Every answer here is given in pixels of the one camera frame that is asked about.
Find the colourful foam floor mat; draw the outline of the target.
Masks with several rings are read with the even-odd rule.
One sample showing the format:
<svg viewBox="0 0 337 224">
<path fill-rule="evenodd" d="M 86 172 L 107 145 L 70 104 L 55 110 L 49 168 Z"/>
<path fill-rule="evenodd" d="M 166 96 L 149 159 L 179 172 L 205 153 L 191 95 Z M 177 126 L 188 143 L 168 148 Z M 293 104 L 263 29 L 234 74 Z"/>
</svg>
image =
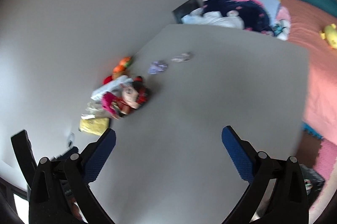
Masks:
<svg viewBox="0 0 337 224">
<path fill-rule="evenodd" d="M 336 145 L 325 139 L 308 124 L 303 123 L 302 137 L 295 157 L 300 164 L 319 173 L 325 179 L 326 184 L 336 163 Z"/>
</svg>

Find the grey wrapper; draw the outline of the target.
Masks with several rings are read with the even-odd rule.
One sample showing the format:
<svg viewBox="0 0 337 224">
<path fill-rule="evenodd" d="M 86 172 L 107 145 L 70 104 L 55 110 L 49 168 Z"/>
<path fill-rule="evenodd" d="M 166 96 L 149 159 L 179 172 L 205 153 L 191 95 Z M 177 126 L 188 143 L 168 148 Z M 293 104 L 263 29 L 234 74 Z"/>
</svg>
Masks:
<svg viewBox="0 0 337 224">
<path fill-rule="evenodd" d="M 171 59 L 174 63 L 184 63 L 188 62 L 193 57 L 192 53 L 181 53 Z"/>
</svg>

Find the pink bed sheet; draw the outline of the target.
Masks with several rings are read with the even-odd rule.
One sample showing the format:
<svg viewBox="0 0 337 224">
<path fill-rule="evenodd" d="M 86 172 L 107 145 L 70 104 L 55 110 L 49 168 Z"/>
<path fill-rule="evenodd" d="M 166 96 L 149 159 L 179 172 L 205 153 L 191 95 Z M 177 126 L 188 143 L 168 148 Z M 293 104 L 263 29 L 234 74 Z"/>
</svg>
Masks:
<svg viewBox="0 0 337 224">
<path fill-rule="evenodd" d="M 336 144 L 336 50 L 319 32 L 336 17 L 301 0 L 281 0 L 288 9 L 291 28 L 288 41 L 309 53 L 307 99 L 303 120 L 325 139 Z"/>
</svg>

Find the orange plush toy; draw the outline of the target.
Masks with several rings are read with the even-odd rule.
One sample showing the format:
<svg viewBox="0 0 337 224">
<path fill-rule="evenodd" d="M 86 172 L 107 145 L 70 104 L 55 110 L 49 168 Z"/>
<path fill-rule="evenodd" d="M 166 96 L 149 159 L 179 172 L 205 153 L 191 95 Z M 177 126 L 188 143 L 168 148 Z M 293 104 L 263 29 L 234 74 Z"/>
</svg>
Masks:
<svg viewBox="0 0 337 224">
<path fill-rule="evenodd" d="M 117 79 L 122 75 L 128 75 L 128 68 L 132 64 L 132 57 L 124 57 L 121 59 L 117 66 L 115 66 L 112 70 L 112 78 Z"/>
</svg>

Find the black lined trash bin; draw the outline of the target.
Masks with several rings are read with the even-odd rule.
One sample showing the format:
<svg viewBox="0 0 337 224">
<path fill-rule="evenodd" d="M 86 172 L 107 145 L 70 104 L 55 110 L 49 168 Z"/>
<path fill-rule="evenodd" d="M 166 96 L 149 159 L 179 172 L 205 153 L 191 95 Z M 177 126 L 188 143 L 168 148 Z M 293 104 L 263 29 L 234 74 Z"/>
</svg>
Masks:
<svg viewBox="0 0 337 224">
<path fill-rule="evenodd" d="M 308 206 L 311 207 L 322 191 L 325 179 L 314 169 L 300 164 L 307 191 Z"/>
</svg>

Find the red ball toy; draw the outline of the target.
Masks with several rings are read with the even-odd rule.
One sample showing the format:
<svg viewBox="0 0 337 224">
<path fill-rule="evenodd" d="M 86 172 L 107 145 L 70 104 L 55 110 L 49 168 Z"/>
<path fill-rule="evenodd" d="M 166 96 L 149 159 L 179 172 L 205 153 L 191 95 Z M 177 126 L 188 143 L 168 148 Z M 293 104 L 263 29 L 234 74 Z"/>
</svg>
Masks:
<svg viewBox="0 0 337 224">
<path fill-rule="evenodd" d="M 104 78 L 103 85 L 108 84 L 108 83 L 110 83 L 113 80 L 114 80 L 113 76 L 109 75 L 108 77 Z"/>
</svg>

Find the pink white plush pile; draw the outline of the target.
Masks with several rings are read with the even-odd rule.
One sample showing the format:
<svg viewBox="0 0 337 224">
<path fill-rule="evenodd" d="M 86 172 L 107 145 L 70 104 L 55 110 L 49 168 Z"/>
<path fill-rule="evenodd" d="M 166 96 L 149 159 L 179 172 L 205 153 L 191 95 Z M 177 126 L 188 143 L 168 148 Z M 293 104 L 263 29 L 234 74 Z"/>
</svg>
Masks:
<svg viewBox="0 0 337 224">
<path fill-rule="evenodd" d="M 274 37 L 286 41 L 289 37 L 290 29 L 291 16 L 289 10 L 281 6 L 275 18 L 275 24 L 273 25 Z"/>
</svg>

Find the yellow duck plush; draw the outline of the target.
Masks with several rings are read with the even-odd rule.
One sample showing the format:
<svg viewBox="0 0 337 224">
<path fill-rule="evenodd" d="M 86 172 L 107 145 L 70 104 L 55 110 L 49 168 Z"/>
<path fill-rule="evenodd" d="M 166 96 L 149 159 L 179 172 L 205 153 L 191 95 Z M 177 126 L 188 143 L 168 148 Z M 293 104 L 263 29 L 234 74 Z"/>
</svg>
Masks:
<svg viewBox="0 0 337 224">
<path fill-rule="evenodd" d="M 337 49 L 337 31 L 336 24 L 330 24 L 319 32 L 321 39 L 325 40 L 330 48 Z"/>
</svg>

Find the yellow paper packet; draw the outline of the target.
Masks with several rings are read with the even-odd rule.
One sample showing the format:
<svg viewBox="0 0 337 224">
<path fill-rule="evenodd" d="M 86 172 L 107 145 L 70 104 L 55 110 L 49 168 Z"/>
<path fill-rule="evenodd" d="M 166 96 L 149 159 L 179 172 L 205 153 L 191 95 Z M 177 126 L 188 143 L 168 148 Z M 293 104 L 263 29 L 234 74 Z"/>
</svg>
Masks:
<svg viewBox="0 0 337 224">
<path fill-rule="evenodd" d="M 82 119 L 79 123 L 79 131 L 101 136 L 110 128 L 109 118 Z"/>
</svg>

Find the pink haired doll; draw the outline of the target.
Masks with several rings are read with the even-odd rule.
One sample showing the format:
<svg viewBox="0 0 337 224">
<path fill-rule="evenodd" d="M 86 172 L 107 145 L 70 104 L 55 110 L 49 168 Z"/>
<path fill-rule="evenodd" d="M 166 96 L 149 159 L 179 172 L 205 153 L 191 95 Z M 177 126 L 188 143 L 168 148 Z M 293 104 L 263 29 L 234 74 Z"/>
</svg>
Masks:
<svg viewBox="0 0 337 224">
<path fill-rule="evenodd" d="M 116 97 L 111 92 L 106 92 L 101 99 L 102 108 L 111 114 L 111 116 L 115 119 L 123 117 L 117 103 L 119 102 L 119 98 Z"/>
</svg>

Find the dark blue patterned clothes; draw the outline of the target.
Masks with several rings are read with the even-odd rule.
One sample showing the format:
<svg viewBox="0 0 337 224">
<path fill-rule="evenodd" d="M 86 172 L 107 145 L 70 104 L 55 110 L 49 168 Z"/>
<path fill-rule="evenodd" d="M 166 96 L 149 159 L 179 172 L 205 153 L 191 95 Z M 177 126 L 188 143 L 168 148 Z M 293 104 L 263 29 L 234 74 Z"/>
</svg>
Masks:
<svg viewBox="0 0 337 224">
<path fill-rule="evenodd" d="M 251 0 L 202 0 L 202 2 L 203 13 L 220 12 L 223 17 L 239 16 L 244 23 L 244 29 L 253 32 L 261 33 L 272 30 L 266 11 Z"/>
</svg>

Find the black tablet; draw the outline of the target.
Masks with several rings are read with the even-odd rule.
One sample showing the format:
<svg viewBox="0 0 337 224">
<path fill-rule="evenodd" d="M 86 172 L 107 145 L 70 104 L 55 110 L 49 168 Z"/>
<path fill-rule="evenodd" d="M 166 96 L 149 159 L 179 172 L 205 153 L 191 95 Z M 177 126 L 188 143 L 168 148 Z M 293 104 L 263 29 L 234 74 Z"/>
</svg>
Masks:
<svg viewBox="0 0 337 224">
<path fill-rule="evenodd" d="M 176 23 L 182 24 L 182 18 L 198 8 L 200 8 L 198 0 L 188 0 L 185 3 L 181 4 L 181 6 L 174 9 L 172 11 L 172 14 Z"/>
</svg>

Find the white crumpled cloth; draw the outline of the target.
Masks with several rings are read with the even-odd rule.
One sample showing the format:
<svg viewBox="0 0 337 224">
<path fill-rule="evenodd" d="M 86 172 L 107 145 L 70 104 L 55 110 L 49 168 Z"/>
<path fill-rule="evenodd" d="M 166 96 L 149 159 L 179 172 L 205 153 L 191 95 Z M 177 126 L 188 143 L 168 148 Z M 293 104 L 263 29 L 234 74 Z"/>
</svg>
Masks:
<svg viewBox="0 0 337 224">
<path fill-rule="evenodd" d="M 184 16 L 182 23 L 188 25 L 214 25 L 241 30 L 245 28 L 245 23 L 236 10 L 231 10 L 225 16 L 222 16 L 219 11 L 203 13 L 203 9 L 199 8 Z"/>
</svg>

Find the grey desk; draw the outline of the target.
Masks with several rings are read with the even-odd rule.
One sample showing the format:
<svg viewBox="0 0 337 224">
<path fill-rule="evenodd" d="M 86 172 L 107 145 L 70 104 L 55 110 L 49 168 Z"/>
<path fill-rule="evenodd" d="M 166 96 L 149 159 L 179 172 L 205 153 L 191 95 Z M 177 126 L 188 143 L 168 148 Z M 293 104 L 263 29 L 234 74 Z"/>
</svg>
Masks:
<svg viewBox="0 0 337 224">
<path fill-rule="evenodd" d="M 192 53 L 184 63 L 171 59 Z M 152 62 L 168 64 L 150 75 Z M 91 189 L 116 223 L 221 223 L 247 187 L 221 140 L 231 125 L 286 159 L 300 137 L 308 51 L 262 34 L 169 25 L 138 52 L 152 96 L 113 124 L 116 146 Z"/>
</svg>

